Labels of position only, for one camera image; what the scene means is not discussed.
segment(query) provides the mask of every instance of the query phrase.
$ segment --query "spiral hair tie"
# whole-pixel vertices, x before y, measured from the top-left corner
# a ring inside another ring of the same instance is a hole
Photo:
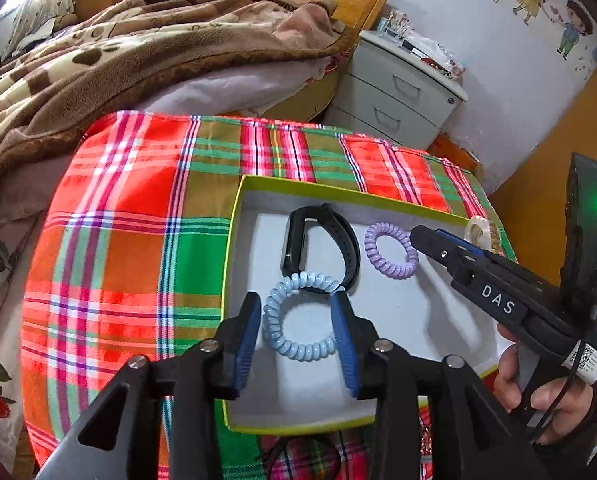
[[[300,288],[313,286],[320,288],[328,294],[336,292],[337,290],[344,290],[341,284],[333,279],[331,276],[325,276],[322,273],[315,272],[301,272],[294,273],[290,277],[283,278],[270,291],[270,295],[265,299],[263,306],[264,314],[262,316],[263,337],[267,341],[270,348],[274,349],[281,355],[285,355],[290,359],[296,361],[318,361],[320,358],[334,354],[336,352],[336,343],[334,342],[333,334],[328,335],[313,344],[299,344],[294,343],[290,339],[283,336],[283,331],[280,327],[280,305],[292,294],[293,291]]]
[[[390,236],[399,241],[407,253],[404,265],[395,264],[384,259],[376,247],[376,239],[381,236]],[[418,251],[411,246],[409,232],[403,231],[394,224],[378,222],[372,225],[365,233],[365,252],[372,265],[381,273],[395,280],[406,280],[416,272],[419,262]]]

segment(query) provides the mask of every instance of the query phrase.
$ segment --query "nightstand top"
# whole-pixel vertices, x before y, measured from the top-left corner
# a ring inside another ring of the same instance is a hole
[[[363,30],[359,36],[361,40],[369,41],[370,43],[382,48],[383,50],[386,50],[390,54],[393,54],[394,56],[399,57],[403,61],[416,67],[418,70],[421,70],[421,72],[424,72],[428,76],[434,78],[437,82],[447,88],[447,90],[456,95],[456,97],[458,97],[461,101],[467,102],[467,92],[456,81],[445,77],[435,68],[432,68],[428,64],[422,62],[418,56],[415,56],[408,50],[399,47],[393,41],[381,37],[380,33],[376,30]]]

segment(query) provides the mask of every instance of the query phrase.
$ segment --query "drawer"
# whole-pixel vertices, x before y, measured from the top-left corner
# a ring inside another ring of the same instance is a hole
[[[378,139],[385,139],[389,140],[389,142],[393,142],[394,144],[398,144],[398,142],[392,139],[392,137],[379,132],[376,128],[372,128],[369,126],[369,124],[365,124],[363,121],[349,115],[347,112],[342,111],[340,108],[337,108],[334,105],[329,106],[327,109],[323,124],[326,126],[340,126],[341,128],[345,128],[351,132],[366,134],[372,137],[377,137]]]
[[[407,148],[426,150],[438,134],[438,126],[425,117],[349,74],[332,104]]]
[[[358,45],[348,72],[408,105],[439,128],[462,102],[432,77],[367,41]]]

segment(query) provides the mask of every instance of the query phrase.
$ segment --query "black cable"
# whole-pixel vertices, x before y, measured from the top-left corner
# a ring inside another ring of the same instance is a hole
[[[581,365],[581,359],[582,359],[583,354],[585,353],[585,348],[587,348],[587,341],[585,340],[585,338],[583,338],[583,339],[581,339],[579,348],[576,351],[576,356],[574,357],[574,362],[572,363],[571,370],[569,370],[569,374],[567,375],[567,380],[565,381],[565,384],[563,384],[563,387],[560,390],[559,394],[556,396],[556,398],[553,400],[553,402],[549,405],[549,408],[547,408],[547,410],[543,413],[543,416],[538,421],[538,424],[534,428],[534,431],[532,431],[532,433],[530,434],[529,441],[532,444],[534,442],[536,442],[536,440],[538,440],[542,436],[542,434],[545,432],[545,430],[549,427],[549,424],[552,421],[551,417],[552,417],[553,411],[556,409],[556,407],[561,402],[561,400],[563,400],[563,397],[565,396],[565,394],[571,388],[571,385],[573,384],[574,379],[576,378],[576,372],[578,371],[578,369]]]
[[[341,453],[339,453],[338,448],[336,445],[329,440],[325,435],[305,435],[305,436],[283,436],[279,438],[272,447],[270,447],[267,451],[262,452],[256,460],[261,460],[264,465],[267,467],[266,478],[267,480],[271,480],[272,478],[272,469],[274,469],[274,464],[280,457],[281,453],[287,450],[288,446],[290,445],[292,440],[315,440],[316,442],[320,442],[321,444],[325,445],[329,449],[333,449],[334,451],[334,466],[329,471],[329,475],[325,476],[326,480],[334,480],[338,473],[341,471],[342,460],[341,460]]]

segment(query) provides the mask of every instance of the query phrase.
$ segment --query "white drawer cabinet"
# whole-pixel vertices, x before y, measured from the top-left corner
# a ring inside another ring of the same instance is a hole
[[[427,149],[463,88],[377,32],[363,31],[325,124]]]

